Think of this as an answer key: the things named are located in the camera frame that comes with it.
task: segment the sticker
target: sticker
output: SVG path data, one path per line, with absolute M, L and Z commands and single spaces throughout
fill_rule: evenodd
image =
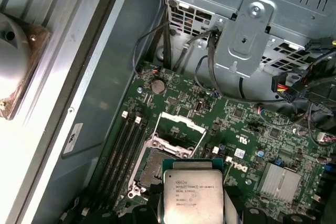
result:
M 74 125 L 72 133 L 69 136 L 69 140 L 68 140 L 67 145 L 65 146 L 63 154 L 72 152 L 72 150 L 73 150 L 73 148 L 76 144 L 76 141 L 77 141 L 78 135 L 80 133 L 80 130 L 82 129 L 82 126 L 83 126 L 82 123 L 77 123 L 77 124 Z
M 243 159 L 244 155 L 245 155 L 245 151 L 244 150 L 236 148 L 236 152 L 235 152 L 235 156 L 236 157 L 239 157 L 239 158 Z

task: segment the chip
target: chip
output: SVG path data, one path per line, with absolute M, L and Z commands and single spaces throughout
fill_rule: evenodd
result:
M 280 135 L 280 130 L 276 129 L 276 128 L 273 128 L 271 130 L 271 132 L 269 133 L 269 135 L 271 137 L 274 137 L 274 138 L 278 138 L 278 136 Z
M 233 115 L 237 118 L 242 118 L 243 116 L 243 112 L 244 110 L 240 109 L 240 108 L 236 108 L 235 112 L 233 113 Z
M 140 176 L 140 184 L 143 187 L 150 188 L 152 184 L 157 185 L 162 182 L 162 161 L 164 159 L 172 159 L 172 157 L 161 150 L 151 149 Z

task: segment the capacitor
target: capacitor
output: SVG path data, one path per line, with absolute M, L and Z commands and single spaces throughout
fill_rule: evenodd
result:
M 275 161 L 274 161 L 274 164 L 276 164 L 276 165 L 282 165 L 282 161 L 280 160 L 280 159 L 276 159 Z
M 257 151 L 256 152 L 258 157 L 264 157 L 265 153 L 263 151 Z

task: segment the aluminum heatsink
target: aluminum heatsink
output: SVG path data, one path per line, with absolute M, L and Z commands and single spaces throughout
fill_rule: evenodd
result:
M 268 163 L 258 190 L 269 197 L 291 203 L 301 176 L 290 170 Z

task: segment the screw hole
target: screw hole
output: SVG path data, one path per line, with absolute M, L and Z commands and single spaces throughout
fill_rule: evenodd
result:
M 15 38 L 15 33 L 13 33 L 12 31 L 9 31 L 8 33 L 6 33 L 6 39 L 8 41 L 12 41 Z

